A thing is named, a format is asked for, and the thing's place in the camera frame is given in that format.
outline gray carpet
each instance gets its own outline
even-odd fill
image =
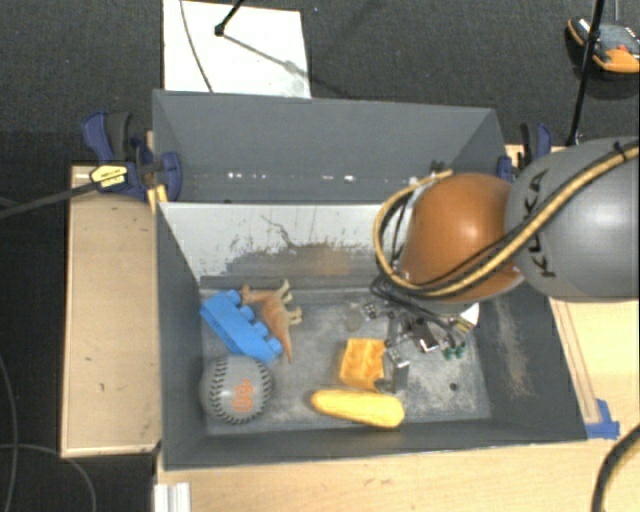
[[[507,142],[519,124],[568,135],[578,76],[566,20],[591,3],[496,0],[254,0],[303,11],[312,94],[495,108]],[[613,15],[607,4],[605,19]],[[640,3],[620,1],[640,28]],[[219,20],[212,20],[212,27]],[[58,192],[73,160],[92,158],[79,123],[105,108],[151,126],[162,85],[161,0],[5,0],[0,17],[0,196],[26,201]],[[594,79],[586,139],[638,134],[638,80]],[[0,352],[9,367],[24,442],[57,446],[65,287],[64,205],[0,221]],[[10,439],[0,389],[0,444]],[[21,454],[12,510],[90,510],[68,467]],[[101,511],[150,510],[149,456],[85,461]],[[0,454],[0,504],[9,458]]]

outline baseball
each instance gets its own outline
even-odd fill
[[[205,412],[232,424],[246,423],[264,411],[273,382],[267,368],[255,359],[230,355],[215,359],[200,381]]]

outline blue toy block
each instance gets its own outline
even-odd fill
[[[280,342],[269,336],[262,322],[254,322],[249,306],[242,306],[235,290],[218,292],[200,307],[200,315],[227,345],[232,354],[244,354],[270,363],[282,354]]]

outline metal bracket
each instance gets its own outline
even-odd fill
[[[153,487],[154,512],[191,512],[191,485],[156,484]]]

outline ball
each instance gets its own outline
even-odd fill
[[[463,276],[486,255],[483,249],[504,236],[510,189],[495,176],[466,173],[425,190],[411,213],[400,262],[403,277],[413,284],[445,285]],[[518,270],[508,264],[483,283],[443,300],[475,302],[511,289],[521,280]]]
[[[211,417],[231,424],[247,423],[260,415],[271,397],[269,370],[247,356],[215,359],[200,381],[200,402]]]

